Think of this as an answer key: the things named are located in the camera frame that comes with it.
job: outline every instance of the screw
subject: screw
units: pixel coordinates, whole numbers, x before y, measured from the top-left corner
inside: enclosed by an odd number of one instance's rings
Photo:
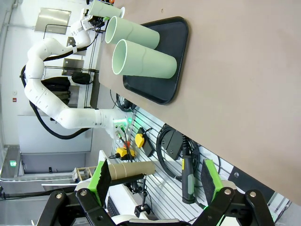
[[[256,196],[256,193],[255,192],[251,192],[250,196],[254,198]]]
[[[231,190],[230,189],[226,189],[225,190],[225,194],[231,194]]]
[[[81,196],[85,196],[86,194],[87,194],[87,191],[86,191],[86,190],[84,190],[84,191],[82,191],[82,192],[80,193]]]
[[[61,197],[62,197],[62,194],[61,194],[61,193],[59,193],[59,194],[56,195],[56,198],[57,198],[57,199],[60,199]]]

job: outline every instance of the light green tube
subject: light green tube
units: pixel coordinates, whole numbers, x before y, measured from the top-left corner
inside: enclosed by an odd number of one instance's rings
[[[170,79],[177,61],[170,55],[122,39],[115,47],[112,69],[115,74]]]
[[[117,44],[121,39],[154,49],[159,44],[160,35],[157,31],[113,16],[105,33],[105,41]]]
[[[125,12],[124,7],[119,9],[119,8],[110,6],[108,4],[105,4],[101,1],[94,0],[92,3],[92,6],[88,12],[88,15],[111,18],[113,16],[123,17],[124,12]]]

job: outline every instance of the tabletop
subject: tabletop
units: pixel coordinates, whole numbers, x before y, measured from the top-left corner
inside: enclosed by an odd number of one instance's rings
[[[126,90],[102,43],[99,81],[301,204],[299,1],[116,0],[138,24],[181,16],[189,39],[173,102]]]

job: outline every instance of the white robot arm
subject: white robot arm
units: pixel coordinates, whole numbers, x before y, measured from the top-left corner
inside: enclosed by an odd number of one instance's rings
[[[119,109],[79,109],[69,108],[42,83],[44,60],[51,55],[62,55],[78,48],[86,47],[91,39],[87,30],[92,28],[88,22],[91,16],[86,16],[71,26],[71,33],[76,44],[63,46],[56,39],[46,38],[35,44],[27,53],[26,64],[27,83],[25,95],[40,110],[52,117],[67,129],[75,128],[105,128],[112,138],[123,134],[127,129],[129,114]]]

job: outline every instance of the cardboard tube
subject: cardboard tube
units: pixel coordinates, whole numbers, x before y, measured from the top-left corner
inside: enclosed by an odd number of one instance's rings
[[[88,15],[112,18],[113,16],[123,17],[124,12],[124,8],[119,9],[101,1],[94,0]]]
[[[114,16],[109,21],[105,41],[117,44],[121,39],[155,49],[159,44],[160,35],[157,31]]]
[[[115,47],[112,69],[115,74],[170,79],[177,61],[170,55],[122,39]]]
[[[110,164],[109,171],[112,180],[135,176],[138,174],[150,175],[155,173],[155,164],[152,161]]]

